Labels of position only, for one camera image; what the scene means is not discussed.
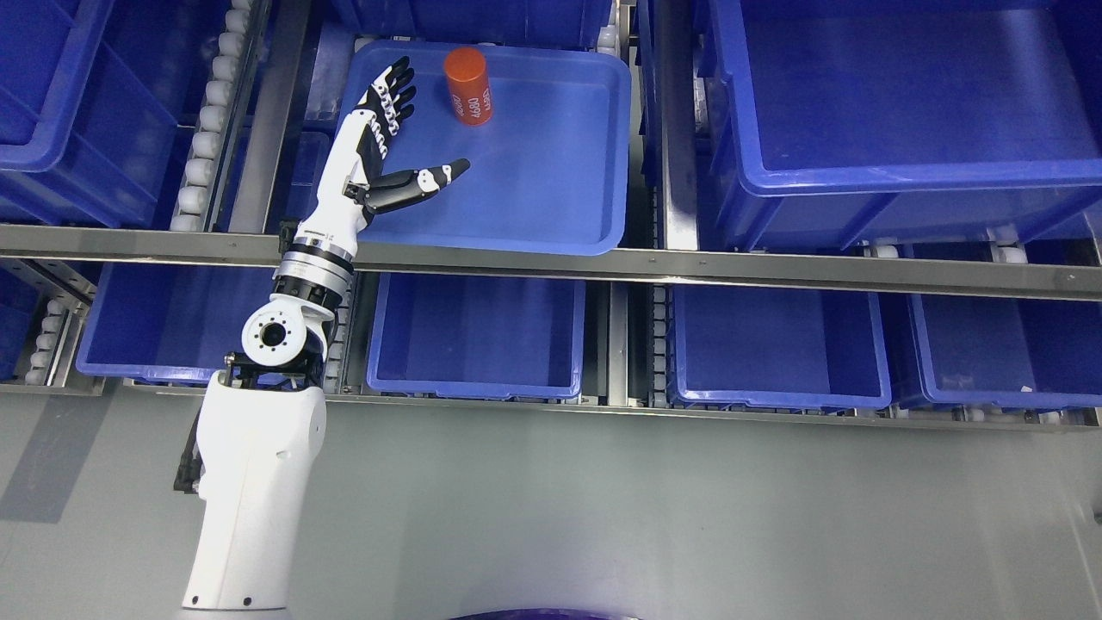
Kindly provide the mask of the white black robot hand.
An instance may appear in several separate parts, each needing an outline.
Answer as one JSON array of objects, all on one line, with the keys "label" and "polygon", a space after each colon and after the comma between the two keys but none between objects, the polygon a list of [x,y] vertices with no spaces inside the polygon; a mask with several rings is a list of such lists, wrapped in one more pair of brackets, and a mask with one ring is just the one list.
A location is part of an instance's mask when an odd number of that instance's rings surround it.
[{"label": "white black robot hand", "polygon": [[400,129],[413,115],[415,70],[408,56],[361,93],[338,127],[316,189],[316,208],[298,224],[287,252],[350,264],[358,236],[375,217],[433,199],[471,168],[467,157],[437,166],[383,173]]}]

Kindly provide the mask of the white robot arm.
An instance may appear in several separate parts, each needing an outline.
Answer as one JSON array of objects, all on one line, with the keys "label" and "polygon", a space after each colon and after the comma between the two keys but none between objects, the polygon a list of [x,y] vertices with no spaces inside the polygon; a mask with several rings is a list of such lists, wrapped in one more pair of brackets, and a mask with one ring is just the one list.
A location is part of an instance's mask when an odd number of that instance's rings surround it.
[{"label": "white robot arm", "polygon": [[205,503],[180,619],[288,619],[307,478],[325,439],[320,387],[354,252],[293,240],[240,348],[210,378],[195,439]]}]

